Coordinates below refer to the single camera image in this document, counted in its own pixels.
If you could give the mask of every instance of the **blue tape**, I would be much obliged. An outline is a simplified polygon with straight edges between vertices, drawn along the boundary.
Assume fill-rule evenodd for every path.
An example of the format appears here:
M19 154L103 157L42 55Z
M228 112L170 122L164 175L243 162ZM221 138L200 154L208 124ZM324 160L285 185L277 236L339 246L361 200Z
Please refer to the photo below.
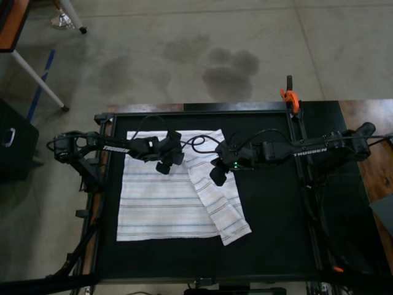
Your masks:
M41 79L45 82L47 80L48 73L45 73ZM31 119L33 119L34 111L36 110L39 97L41 96L42 88L41 86L38 86L36 90L36 94L34 94L33 102L31 103L29 113L27 115L27 121L31 122Z
M46 71L48 71L50 69L50 66L52 65L52 61L55 58L55 53L56 53L55 49L52 49L50 51L50 54L49 54L49 57L48 57L48 60L47 60L47 64L45 66L45 70ZM47 80L47 77L48 77L48 72L46 72L41 77L41 79L45 82ZM33 115L34 115L34 112L36 110L36 107L37 107L39 98L41 96L41 93L42 93L42 88L41 88L41 86L38 86L38 88L36 90L36 93L34 94L33 102L31 103L31 106L30 106L30 109L29 109L29 113L27 114L27 120L29 122L31 122L31 120L33 119Z
M55 58L55 53L56 53L55 49L52 49L50 51L49 58L48 58L48 61L47 61L47 65L45 66L45 70L46 71L48 71L50 69L50 66L52 65L52 61Z

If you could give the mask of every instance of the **black bin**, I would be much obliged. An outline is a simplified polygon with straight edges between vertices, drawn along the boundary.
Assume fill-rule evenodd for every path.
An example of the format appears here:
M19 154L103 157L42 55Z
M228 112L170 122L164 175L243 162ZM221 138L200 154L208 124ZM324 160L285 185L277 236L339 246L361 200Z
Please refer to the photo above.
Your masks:
M0 100L0 181L26 179L39 132Z

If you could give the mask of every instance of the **white towel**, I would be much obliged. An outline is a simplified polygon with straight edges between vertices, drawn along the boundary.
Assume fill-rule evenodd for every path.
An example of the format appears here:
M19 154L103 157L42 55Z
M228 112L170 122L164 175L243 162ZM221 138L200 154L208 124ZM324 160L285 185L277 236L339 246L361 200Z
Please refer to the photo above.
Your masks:
M218 131L180 131L182 141L209 135L223 141ZM127 133L131 139L134 132ZM137 138L166 132L139 132ZM212 140L196 146L213 151ZM187 145L182 165L173 165L168 175L155 170L156 162L144 163L126 155L117 225L117 241L153 238L208 238L220 235L224 245L251 232L246 222L233 173L217 187L209 176L210 161L217 154L199 154Z

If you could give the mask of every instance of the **wet spot on floor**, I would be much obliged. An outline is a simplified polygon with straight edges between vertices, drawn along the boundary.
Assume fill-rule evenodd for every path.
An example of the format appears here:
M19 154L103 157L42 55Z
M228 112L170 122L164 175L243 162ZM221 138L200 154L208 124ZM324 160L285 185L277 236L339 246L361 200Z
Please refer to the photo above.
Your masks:
M149 79L162 92L167 102L171 102L168 87L171 83L171 74L163 68L155 68L149 71Z
M215 48L208 53L212 64L202 75L208 94L216 101L244 101L252 95L251 76L259 71L259 59L247 50L231 53Z
M130 75L131 59L128 56L113 58L104 62L99 69L97 86L108 96L127 92L134 87Z
M192 39L180 39L165 45L163 57L178 63L190 63L197 60L211 46L210 37L206 34Z

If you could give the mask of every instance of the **orange clamp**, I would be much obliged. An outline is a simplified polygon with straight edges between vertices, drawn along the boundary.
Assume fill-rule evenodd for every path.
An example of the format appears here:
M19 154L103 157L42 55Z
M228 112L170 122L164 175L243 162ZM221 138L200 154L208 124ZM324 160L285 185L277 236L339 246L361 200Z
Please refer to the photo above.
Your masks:
M286 103L292 103L294 106L294 114L299 112L299 100L297 99L297 95L292 90L288 90L284 92L284 89L280 90L281 97Z
M344 270L343 270L341 267L338 267L338 266L333 267L333 269L334 269L336 272L344 272Z
M297 94L292 91L292 76L287 76L287 91L285 92L284 89L281 89L280 94L286 103L292 103L293 112L294 114L297 114L299 112L300 105Z

